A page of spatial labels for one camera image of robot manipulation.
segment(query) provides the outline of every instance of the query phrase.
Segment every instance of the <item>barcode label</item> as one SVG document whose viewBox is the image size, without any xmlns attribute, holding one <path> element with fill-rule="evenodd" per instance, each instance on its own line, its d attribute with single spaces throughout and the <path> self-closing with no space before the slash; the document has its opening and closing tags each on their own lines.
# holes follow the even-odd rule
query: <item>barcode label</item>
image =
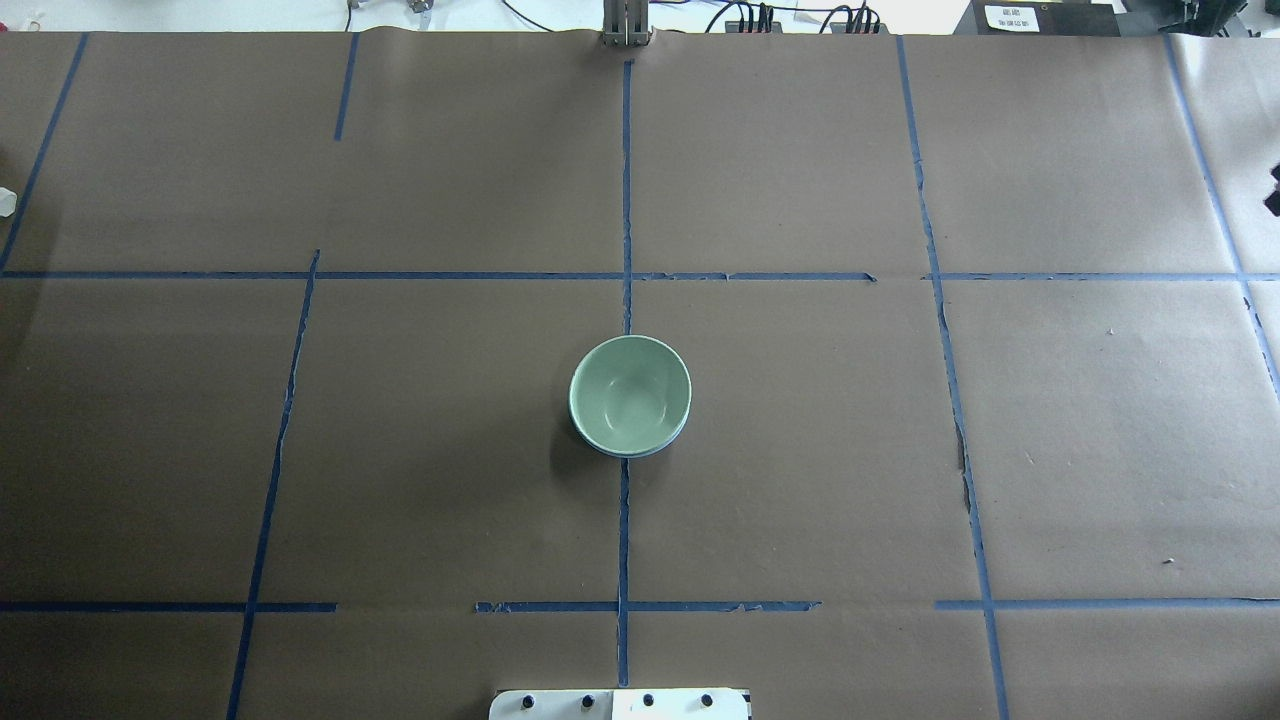
<svg viewBox="0 0 1280 720">
<path fill-rule="evenodd" d="M 1010 8 L 1007 5 L 986 5 L 987 27 L 1007 29 L 1009 32 L 1039 32 L 1036 22 L 1036 8 Z"/>
</svg>

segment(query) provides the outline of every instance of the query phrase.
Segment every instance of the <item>bowl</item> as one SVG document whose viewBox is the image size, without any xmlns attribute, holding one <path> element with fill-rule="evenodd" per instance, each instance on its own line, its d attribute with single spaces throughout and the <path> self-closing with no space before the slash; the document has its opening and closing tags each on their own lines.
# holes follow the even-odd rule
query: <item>bowl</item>
<svg viewBox="0 0 1280 720">
<path fill-rule="evenodd" d="M 689 419 L 689 368 L 667 343 L 641 334 L 607 340 L 573 370 L 568 413 L 591 447 L 644 457 L 671 445 Z"/>
</svg>

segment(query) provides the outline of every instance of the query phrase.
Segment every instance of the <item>white plastic piece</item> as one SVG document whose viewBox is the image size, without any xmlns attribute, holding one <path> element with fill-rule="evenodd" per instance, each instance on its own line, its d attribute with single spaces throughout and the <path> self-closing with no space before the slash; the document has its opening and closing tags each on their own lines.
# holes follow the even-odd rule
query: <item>white plastic piece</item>
<svg viewBox="0 0 1280 720">
<path fill-rule="evenodd" d="M 987 27 L 991 29 L 1005 29 L 1009 32 L 1039 32 L 1039 20 L 1036 19 L 1036 8 L 1023 5 L 1012 8 L 1009 5 L 986 5 Z"/>
<path fill-rule="evenodd" d="M 582 698 L 590 696 L 591 706 Z M 703 702 L 708 696 L 710 705 Z M 525 707 L 525 698 L 532 706 Z M 652 700 L 646 705 L 645 698 Z M 751 703 L 731 688 L 625 691 L 506 691 L 489 705 L 489 720 L 750 720 Z"/>
<path fill-rule="evenodd" d="M 8 187 L 0 187 L 0 218 L 8 218 L 13 215 L 13 211 L 18 209 L 18 193 L 9 190 Z"/>
</svg>

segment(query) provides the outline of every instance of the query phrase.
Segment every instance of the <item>bowl rim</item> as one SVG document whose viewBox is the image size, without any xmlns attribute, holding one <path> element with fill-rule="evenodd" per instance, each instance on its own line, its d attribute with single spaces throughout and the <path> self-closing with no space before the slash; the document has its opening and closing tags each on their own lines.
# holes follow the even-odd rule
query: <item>bowl rim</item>
<svg viewBox="0 0 1280 720">
<path fill-rule="evenodd" d="M 582 429 L 582 424 L 579 421 L 577 418 L 577 410 L 573 407 L 573 395 L 577 391 L 577 382 L 582 374 L 582 366 L 586 365 L 588 360 L 590 360 L 591 356 L 595 355 L 596 351 L 599 351 L 602 347 L 612 345 L 614 342 L 622 342 L 628 340 L 648 341 L 660 346 L 663 350 L 669 352 L 671 356 L 675 357 L 677 363 L 680 363 L 680 369 L 685 375 L 685 384 L 689 387 L 689 400 L 685 402 L 684 413 L 681 414 L 680 423 L 676 424 L 676 428 L 672 429 L 671 433 L 668 433 L 667 437 L 663 438 L 663 441 L 655 445 L 654 447 L 646 447 L 636 452 L 621 452 L 614 448 L 604 447 L 603 445 L 593 439 L 590 434 L 588 434 L 588 432 Z M 622 459 L 646 457 L 671 445 L 676 439 L 676 437 L 681 433 L 681 430 L 685 429 L 685 423 L 689 421 L 689 410 L 692 406 L 692 404 L 694 404 L 694 379 L 689 375 L 689 365 L 685 364 L 685 359 L 681 357 L 680 354 L 676 352 L 676 348 L 673 348 L 672 346 L 667 345 L 666 342 L 662 342 L 655 337 L 649 337 L 646 334 L 636 334 L 636 333 L 620 334 L 617 337 L 611 337 L 609 340 L 596 345 L 595 347 L 589 350 L 586 355 L 582 355 L 581 360 L 577 361 L 577 366 L 573 368 L 573 377 L 570 379 L 568 383 L 568 415 L 570 419 L 573 421 L 573 428 L 577 429 L 577 434 L 581 436 L 582 439 L 585 439 L 586 443 L 594 447 L 595 450 L 599 450 L 605 455 L 612 455 L 613 457 L 622 457 Z"/>
</svg>

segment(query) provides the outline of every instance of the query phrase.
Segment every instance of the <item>white mounting plate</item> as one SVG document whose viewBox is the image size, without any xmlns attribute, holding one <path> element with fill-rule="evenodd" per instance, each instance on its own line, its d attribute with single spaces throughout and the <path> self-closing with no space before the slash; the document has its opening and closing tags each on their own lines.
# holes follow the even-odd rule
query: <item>white mounting plate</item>
<svg viewBox="0 0 1280 720">
<path fill-rule="evenodd" d="M 703 696 L 712 705 L 703 705 Z M 582 707 L 591 696 L 594 705 Z M 653 705 L 645 705 L 645 696 Z M 525 707 L 525 697 L 534 700 Z M 730 688 L 654 688 L 625 691 L 506 691 L 489 705 L 489 720 L 751 720 L 744 691 Z"/>
</svg>

